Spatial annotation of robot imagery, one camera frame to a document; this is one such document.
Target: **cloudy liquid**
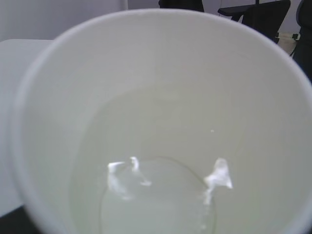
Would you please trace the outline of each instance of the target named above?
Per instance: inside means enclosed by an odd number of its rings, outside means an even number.
[[[105,104],[84,136],[72,174],[69,200],[77,229],[213,233],[217,205],[203,205],[201,179],[218,157],[233,154],[238,140],[231,139],[243,128],[231,99],[219,92],[207,85],[171,84],[132,91]],[[133,176],[128,166],[133,156],[151,186],[141,186]],[[108,190],[112,162],[125,162],[118,179],[131,199]]]

